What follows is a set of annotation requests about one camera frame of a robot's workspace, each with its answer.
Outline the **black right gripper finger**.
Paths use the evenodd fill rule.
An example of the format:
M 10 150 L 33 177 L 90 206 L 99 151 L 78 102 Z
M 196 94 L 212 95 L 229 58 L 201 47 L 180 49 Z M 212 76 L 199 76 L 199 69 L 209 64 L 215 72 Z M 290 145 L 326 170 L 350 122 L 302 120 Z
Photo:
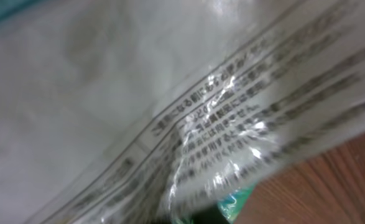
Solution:
M 229 224 L 218 208 L 208 208 L 192 215 L 194 224 Z

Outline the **yellow white snack bag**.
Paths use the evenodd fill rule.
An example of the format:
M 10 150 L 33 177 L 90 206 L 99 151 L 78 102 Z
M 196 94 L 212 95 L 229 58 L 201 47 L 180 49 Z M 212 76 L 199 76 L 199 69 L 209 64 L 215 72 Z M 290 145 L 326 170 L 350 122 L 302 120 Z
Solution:
M 365 0 L 41 1 L 0 22 L 0 223 L 198 212 L 365 132 Z

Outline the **green Kleenex tissue pack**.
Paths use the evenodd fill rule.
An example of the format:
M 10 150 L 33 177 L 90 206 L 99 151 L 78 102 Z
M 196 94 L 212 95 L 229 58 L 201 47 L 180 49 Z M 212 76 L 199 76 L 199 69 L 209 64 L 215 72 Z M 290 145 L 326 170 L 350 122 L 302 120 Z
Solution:
M 237 219 L 239 213 L 243 209 L 247 199 L 254 191 L 256 185 L 250 185 L 248 188 L 237 190 L 224 199 L 219 200 L 216 204 L 209 208 L 218 208 L 223 216 L 233 224 Z M 171 224 L 194 224 L 192 216 L 188 218 L 177 218 L 171 221 Z

